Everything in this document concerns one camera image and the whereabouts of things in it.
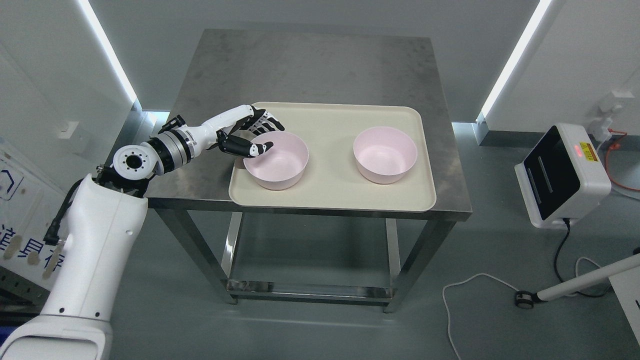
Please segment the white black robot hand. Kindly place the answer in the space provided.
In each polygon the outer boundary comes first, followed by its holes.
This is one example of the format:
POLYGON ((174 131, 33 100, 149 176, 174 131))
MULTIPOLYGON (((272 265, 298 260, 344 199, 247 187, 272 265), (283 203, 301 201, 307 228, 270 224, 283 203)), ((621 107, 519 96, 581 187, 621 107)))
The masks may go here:
POLYGON ((238 105, 191 127, 193 156, 199 157, 204 150, 217 147, 222 153, 242 158, 256 158, 269 151, 270 141, 254 143, 237 136, 238 132, 250 132, 256 136, 267 132, 283 132, 285 127, 263 108, 253 105, 238 105))

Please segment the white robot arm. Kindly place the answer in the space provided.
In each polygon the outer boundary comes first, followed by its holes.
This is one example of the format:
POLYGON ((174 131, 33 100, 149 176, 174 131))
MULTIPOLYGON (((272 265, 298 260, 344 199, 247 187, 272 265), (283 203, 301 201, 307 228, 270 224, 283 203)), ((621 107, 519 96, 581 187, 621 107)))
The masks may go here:
POLYGON ((39 315, 3 342, 3 360, 109 358, 115 296, 147 215, 147 187, 216 141, 216 127, 187 126, 178 115, 71 187, 45 233, 46 244, 62 245, 62 267, 39 315))

